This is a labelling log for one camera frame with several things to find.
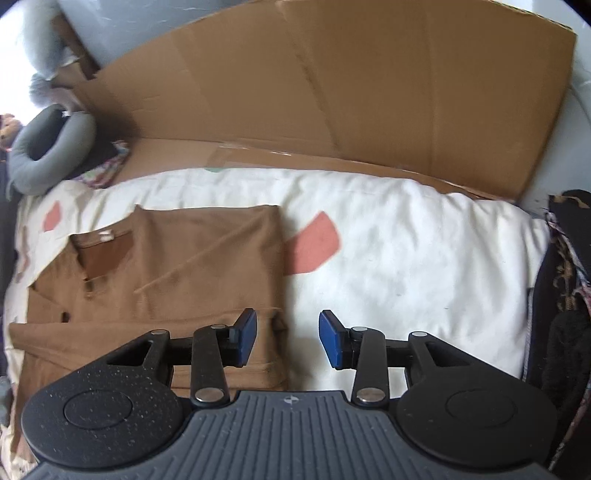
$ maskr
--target logo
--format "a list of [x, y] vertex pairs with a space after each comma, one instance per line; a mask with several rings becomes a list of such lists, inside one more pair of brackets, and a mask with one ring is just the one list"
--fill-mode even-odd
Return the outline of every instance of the logo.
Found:
[[300, 399], [298, 397], [290, 395], [289, 397], [284, 398], [283, 401], [285, 403], [288, 403], [289, 405], [293, 406], [295, 403], [298, 403], [300, 401]]

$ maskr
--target bed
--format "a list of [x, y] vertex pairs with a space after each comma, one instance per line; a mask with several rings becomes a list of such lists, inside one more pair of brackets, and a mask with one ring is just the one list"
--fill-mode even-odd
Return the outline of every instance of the bed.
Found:
[[[27, 287], [68, 235], [93, 231], [144, 209], [278, 205], [285, 248], [285, 319], [290, 388], [343, 389], [353, 372], [330, 368], [317, 338], [318, 314], [388, 338], [428, 331], [520, 376], [527, 337], [527, 291], [548, 230], [507, 202], [440, 194], [409, 179], [271, 168], [191, 168], [128, 180], [105, 190], [64, 181], [20, 205], [20, 260], [5, 300], [8, 323], [26, 322]], [[5, 345], [18, 385], [22, 353]], [[405, 390], [391, 369], [392, 395]], [[2, 430], [10, 478], [32, 464], [10, 451], [14, 424]]]

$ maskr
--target cardboard sheet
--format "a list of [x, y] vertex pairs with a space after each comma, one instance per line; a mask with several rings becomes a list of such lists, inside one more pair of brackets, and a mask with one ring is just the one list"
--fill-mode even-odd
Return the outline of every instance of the cardboard sheet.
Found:
[[144, 44], [76, 93], [141, 138], [341, 158], [516, 199], [574, 42], [488, 0], [260, 0]]
[[136, 138], [131, 141], [131, 152], [125, 165], [117, 174], [114, 184], [147, 175], [185, 168], [207, 168], [212, 171], [224, 168], [282, 168], [292, 170], [326, 170], [345, 173], [361, 173], [374, 177], [411, 179], [433, 187], [439, 193], [463, 193], [473, 199], [496, 199], [495, 197], [467, 189], [428, 175], [398, 168], [383, 167], [369, 163], [343, 160], [341, 158], [315, 155], [286, 154], [259, 148], [241, 148], [215, 142], [195, 140], [162, 140]]

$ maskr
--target folded brown shirt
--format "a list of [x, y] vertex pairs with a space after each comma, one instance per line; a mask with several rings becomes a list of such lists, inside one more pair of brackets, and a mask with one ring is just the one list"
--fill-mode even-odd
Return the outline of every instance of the folded brown shirt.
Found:
[[[191, 336], [212, 323], [231, 325], [244, 308], [255, 308], [253, 351], [242, 369], [226, 368], [228, 386], [282, 388], [282, 281], [278, 207], [136, 207], [120, 222], [70, 236], [29, 288], [27, 323], [9, 327], [15, 348], [25, 351], [12, 450], [31, 395], [154, 328], [172, 338]], [[175, 369], [178, 393], [188, 392], [187, 369]]]

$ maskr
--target white wall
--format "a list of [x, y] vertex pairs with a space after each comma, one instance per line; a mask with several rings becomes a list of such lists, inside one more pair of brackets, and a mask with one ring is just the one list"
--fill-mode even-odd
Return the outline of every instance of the white wall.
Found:
[[534, 0], [501, 0], [501, 3], [533, 12]]
[[542, 215], [550, 194], [591, 191], [591, 28], [562, 0], [534, 0], [532, 11], [568, 25], [577, 34], [571, 87], [540, 166], [519, 203]]

